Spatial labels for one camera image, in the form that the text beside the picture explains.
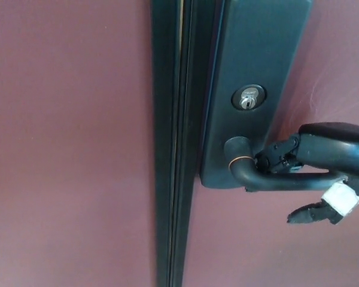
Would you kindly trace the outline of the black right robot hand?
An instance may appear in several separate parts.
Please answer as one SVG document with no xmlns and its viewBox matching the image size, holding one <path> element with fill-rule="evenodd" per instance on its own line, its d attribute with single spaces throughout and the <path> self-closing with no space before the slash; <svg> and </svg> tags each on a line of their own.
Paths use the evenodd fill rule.
<svg viewBox="0 0 359 287">
<path fill-rule="evenodd" d="M 339 173 L 320 202 L 288 215 L 289 224 L 329 220 L 338 224 L 359 205 L 359 126 L 325 122 L 304 124 L 287 140 L 274 142 L 255 155 L 264 173 L 290 173 L 304 165 Z"/>
</svg>

